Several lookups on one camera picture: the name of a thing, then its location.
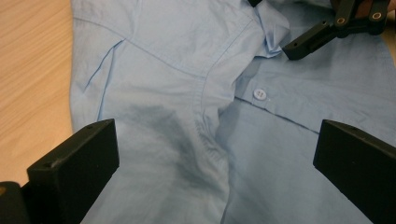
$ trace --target blue cotton fabric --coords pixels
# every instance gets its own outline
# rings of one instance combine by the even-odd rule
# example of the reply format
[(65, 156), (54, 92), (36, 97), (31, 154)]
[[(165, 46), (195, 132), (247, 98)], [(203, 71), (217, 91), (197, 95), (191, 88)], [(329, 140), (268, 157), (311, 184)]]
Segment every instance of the blue cotton fabric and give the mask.
[(312, 160), (323, 119), (396, 146), (396, 71), (379, 36), (336, 39), (292, 62), (280, 46), (331, 19), (328, 8), (72, 8), (74, 130), (115, 119), (120, 151), (83, 223), (370, 223)]

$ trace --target clamp jaw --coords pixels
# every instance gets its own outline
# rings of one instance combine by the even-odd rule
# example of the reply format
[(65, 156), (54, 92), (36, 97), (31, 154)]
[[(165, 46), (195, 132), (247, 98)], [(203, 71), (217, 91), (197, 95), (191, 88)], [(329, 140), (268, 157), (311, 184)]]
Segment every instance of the clamp jaw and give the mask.
[(290, 60), (300, 60), (336, 37), (344, 38), (357, 33), (380, 35), (385, 30), (389, 1), (374, 0), (367, 17), (355, 18), (361, 0), (343, 0), (335, 15), (334, 24), (320, 22), (291, 41), (283, 51)]

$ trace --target shirt button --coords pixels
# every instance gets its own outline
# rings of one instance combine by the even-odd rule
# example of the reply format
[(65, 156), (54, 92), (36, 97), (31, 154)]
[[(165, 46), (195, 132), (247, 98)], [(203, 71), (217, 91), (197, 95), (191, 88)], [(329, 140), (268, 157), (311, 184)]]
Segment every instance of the shirt button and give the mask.
[(253, 96), (256, 98), (256, 100), (263, 101), (267, 98), (267, 93), (265, 93), (265, 91), (262, 89), (257, 89), (253, 92)]

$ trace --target light blue shirt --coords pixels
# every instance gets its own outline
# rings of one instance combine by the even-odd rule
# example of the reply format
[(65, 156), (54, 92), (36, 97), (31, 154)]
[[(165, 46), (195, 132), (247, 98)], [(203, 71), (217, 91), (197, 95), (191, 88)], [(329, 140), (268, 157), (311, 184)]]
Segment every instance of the light blue shirt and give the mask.
[(289, 27), (295, 37), (329, 9), (285, 2), (279, 13), (241, 0), (72, 7), (74, 129), (114, 118), (120, 151), (84, 223), (370, 223), (312, 160), (322, 119), (396, 145), (396, 72), (380, 37), (334, 40), (290, 62), (267, 58)]

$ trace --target wooden table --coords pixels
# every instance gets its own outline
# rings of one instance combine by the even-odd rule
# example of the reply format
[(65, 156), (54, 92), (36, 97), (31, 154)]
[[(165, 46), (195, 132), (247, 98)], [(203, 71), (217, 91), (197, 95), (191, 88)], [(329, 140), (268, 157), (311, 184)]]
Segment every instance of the wooden table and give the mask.
[[(396, 64), (393, 21), (384, 34)], [(71, 135), (69, 0), (0, 1), (0, 181), (24, 185), (26, 168)]]

